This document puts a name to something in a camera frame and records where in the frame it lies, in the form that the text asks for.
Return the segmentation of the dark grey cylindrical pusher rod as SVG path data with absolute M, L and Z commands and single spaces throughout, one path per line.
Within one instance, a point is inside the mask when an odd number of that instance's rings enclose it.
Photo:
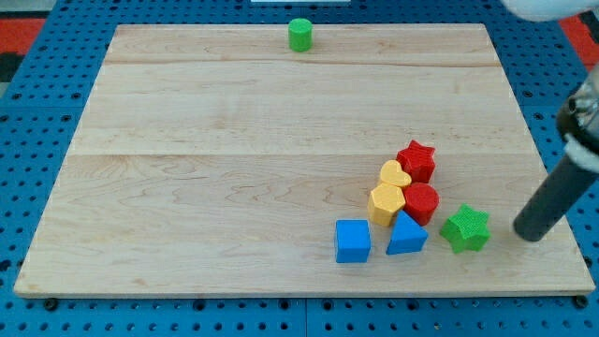
M 515 232 L 525 241 L 540 241 L 597 178 L 598 167 L 565 154 L 515 218 Z

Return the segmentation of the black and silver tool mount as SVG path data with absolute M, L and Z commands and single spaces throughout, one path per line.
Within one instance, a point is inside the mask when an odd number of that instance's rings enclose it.
M 557 114 L 557 128 L 566 155 L 579 167 L 598 171 L 598 65 Z

